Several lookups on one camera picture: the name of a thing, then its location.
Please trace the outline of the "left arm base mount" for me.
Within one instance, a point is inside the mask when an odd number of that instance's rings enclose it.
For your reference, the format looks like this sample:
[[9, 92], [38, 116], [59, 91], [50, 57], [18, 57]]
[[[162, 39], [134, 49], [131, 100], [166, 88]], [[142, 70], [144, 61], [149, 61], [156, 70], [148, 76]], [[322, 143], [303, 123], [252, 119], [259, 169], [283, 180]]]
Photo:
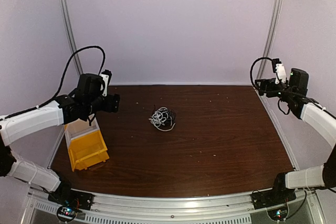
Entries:
[[61, 182], [55, 191], [43, 188], [48, 194], [48, 200], [59, 204], [56, 210], [56, 217], [61, 223], [73, 221], [82, 210], [90, 210], [93, 194], [76, 191], [67, 182]]

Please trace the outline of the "white translucent bin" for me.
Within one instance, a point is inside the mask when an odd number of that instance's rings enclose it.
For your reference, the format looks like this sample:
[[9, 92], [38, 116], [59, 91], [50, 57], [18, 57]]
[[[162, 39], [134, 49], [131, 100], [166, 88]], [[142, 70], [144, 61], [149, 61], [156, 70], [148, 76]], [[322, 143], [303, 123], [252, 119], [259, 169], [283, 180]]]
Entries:
[[67, 147], [70, 146], [73, 140], [98, 130], [100, 130], [100, 127], [96, 119], [94, 119], [91, 125], [89, 125], [88, 121], [80, 119], [65, 125], [64, 131]]

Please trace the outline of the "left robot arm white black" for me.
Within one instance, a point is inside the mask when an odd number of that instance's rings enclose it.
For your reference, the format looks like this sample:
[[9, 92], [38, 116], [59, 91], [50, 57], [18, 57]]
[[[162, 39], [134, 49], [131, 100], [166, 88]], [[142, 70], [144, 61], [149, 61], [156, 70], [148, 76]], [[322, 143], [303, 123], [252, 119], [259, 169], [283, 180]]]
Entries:
[[82, 74], [70, 94], [57, 95], [45, 105], [1, 117], [1, 176], [40, 186], [54, 192], [64, 205], [71, 205], [76, 199], [75, 192], [63, 185], [64, 180], [56, 172], [20, 157], [10, 145], [35, 132], [77, 120], [91, 126], [99, 111], [116, 113], [120, 96], [108, 94], [111, 78], [109, 70], [101, 74]]

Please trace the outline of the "yellow bin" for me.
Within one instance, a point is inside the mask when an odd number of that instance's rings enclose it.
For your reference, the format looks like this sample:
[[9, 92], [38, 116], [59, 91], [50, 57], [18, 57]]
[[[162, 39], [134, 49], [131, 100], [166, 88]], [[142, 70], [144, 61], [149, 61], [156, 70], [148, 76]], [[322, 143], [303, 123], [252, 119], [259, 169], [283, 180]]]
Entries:
[[86, 170], [110, 158], [100, 130], [72, 140], [68, 147], [68, 154], [73, 172]]

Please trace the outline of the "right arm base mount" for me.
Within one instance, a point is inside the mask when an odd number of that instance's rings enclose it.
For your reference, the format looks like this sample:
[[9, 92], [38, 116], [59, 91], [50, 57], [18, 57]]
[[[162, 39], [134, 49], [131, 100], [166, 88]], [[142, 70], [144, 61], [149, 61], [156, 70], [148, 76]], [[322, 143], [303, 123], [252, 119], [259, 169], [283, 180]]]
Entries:
[[295, 190], [286, 187], [286, 173], [276, 176], [272, 189], [254, 190], [251, 194], [254, 209], [267, 208], [268, 217], [273, 221], [286, 220], [289, 217], [288, 202], [295, 199]]

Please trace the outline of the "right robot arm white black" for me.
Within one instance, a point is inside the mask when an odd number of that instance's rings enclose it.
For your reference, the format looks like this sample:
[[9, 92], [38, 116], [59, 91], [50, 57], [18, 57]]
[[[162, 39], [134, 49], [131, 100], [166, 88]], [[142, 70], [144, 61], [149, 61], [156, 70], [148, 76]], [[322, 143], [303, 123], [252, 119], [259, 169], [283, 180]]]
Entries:
[[297, 188], [329, 189], [335, 187], [335, 116], [312, 98], [306, 96], [309, 74], [304, 70], [292, 68], [289, 80], [279, 76], [271, 79], [250, 77], [253, 87], [260, 96], [278, 97], [287, 103], [288, 112], [311, 126], [332, 147], [327, 161], [315, 167], [282, 173], [276, 179], [277, 185], [269, 192], [272, 203], [279, 204], [289, 196], [289, 190]]

